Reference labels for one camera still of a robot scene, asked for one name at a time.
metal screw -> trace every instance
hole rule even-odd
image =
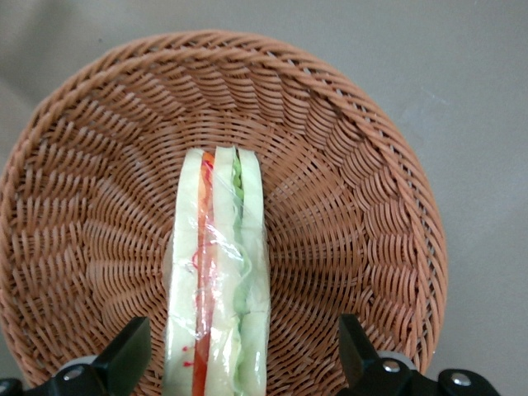
[[[70,380],[73,380],[77,377],[79,377],[84,371],[84,367],[82,367],[81,365],[78,365],[77,367],[73,367],[70,371],[68,371],[65,375],[64,375],[64,380],[65,381],[70,381]]]
[[[466,374],[463,373],[453,373],[451,375],[451,380],[459,386],[470,386],[471,379]]]
[[[383,368],[388,373],[398,373],[400,371],[399,363],[397,361],[384,361]]]

tomato slice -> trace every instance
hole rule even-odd
[[[215,247],[213,244],[213,166],[215,157],[204,153],[198,190],[198,250],[196,270],[196,348],[193,365],[192,396],[204,396],[207,361],[209,360],[210,330],[213,322],[215,299]]]

wicker basket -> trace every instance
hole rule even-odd
[[[136,40],[46,98],[0,186],[0,307],[30,384],[153,325],[138,394],[159,394],[162,259],[186,151],[235,144],[262,165],[271,260],[268,394],[344,384],[337,318],[424,371],[446,302],[431,189],[393,123],[338,71],[258,35]]]

plastic wrap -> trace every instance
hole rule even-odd
[[[270,288],[253,152],[187,153],[165,266],[163,395],[266,394]]]

sandwich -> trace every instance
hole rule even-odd
[[[163,395],[266,394],[270,289],[254,152],[187,153],[164,266]]]

